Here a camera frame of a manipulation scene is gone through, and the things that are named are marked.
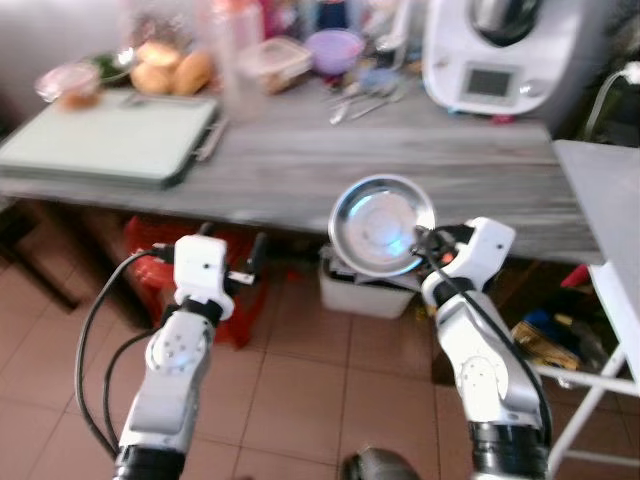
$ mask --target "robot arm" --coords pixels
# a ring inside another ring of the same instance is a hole
[[[260,237],[256,247],[263,244]],[[258,249],[252,252],[254,263]],[[226,242],[204,235],[175,244],[179,308],[147,345],[145,376],[121,435],[114,479],[176,480],[182,474],[215,330],[234,309],[225,285],[254,279],[226,271],[226,250]]]
[[[449,262],[427,276],[422,296],[438,307],[438,339],[453,366],[469,422],[475,478],[542,480],[548,454],[543,431],[548,426],[541,409],[546,405],[541,405],[539,385],[532,384],[522,361],[505,344],[505,337],[512,341],[509,330],[482,293],[501,268],[515,232],[487,218],[452,230],[448,241],[443,235],[444,244],[455,243],[453,252],[446,252]],[[422,245],[418,242],[417,254],[433,249],[426,240],[424,235]]]

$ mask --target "white cutting board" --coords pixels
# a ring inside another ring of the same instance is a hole
[[[0,169],[162,185],[188,166],[218,102],[169,97],[127,105],[132,94],[108,90],[84,110],[50,105],[0,147]]]

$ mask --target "tile floor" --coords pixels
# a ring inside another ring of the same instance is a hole
[[[25,245],[69,289],[95,288],[64,244],[36,232]],[[74,353],[87,302],[67,314],[19,271],[0,263],[0,480],[107,479],[112,463],[73,398]],[[402,320],[322,309],[313,272],[276,275],[250,346],[216,345],[185,480],[334,480],[340,460],[366,444],[402,452],[424,480],[469,478],[460,401],[430,383],[433,332]],[[86,388],[97,408],[104,368],[133,331],[107,308],[89,348]],[[143,372],[143,345],[122,358],[112,408],[121,427]],[[548,385],[566,424],[583,392]],[[578,448],[638,454],[640,402],[608,395]],[[559,479],[637,480],[640,472],[566,461]]]

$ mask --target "stainless steel bowl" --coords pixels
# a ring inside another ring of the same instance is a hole
[[[409,253],[416,225],[435,224],[433,204],[420,187],[398,175],[374,175],[338,199],[329,220],[329,237],[340,258],[355,271],[392,277],[420,263]]]

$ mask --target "lid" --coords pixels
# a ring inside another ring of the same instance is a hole
[[[340,258],[356,272],[392,277],[420,263],[409,252],[415,227],[435,226],[429,198],[397,175],[375,175],[352,185],[336,202],[329,237]]]
[[[242,52],[241,68],[252,76],[271,75],[292,67],[304,73],[311,69],[311,52],[299,43],[275,37]]]
[[[60,65],[40,77],[35,89],[45,102],[53,102],[64,92],[91,94],[100,82],[100,70],[87,62]]]

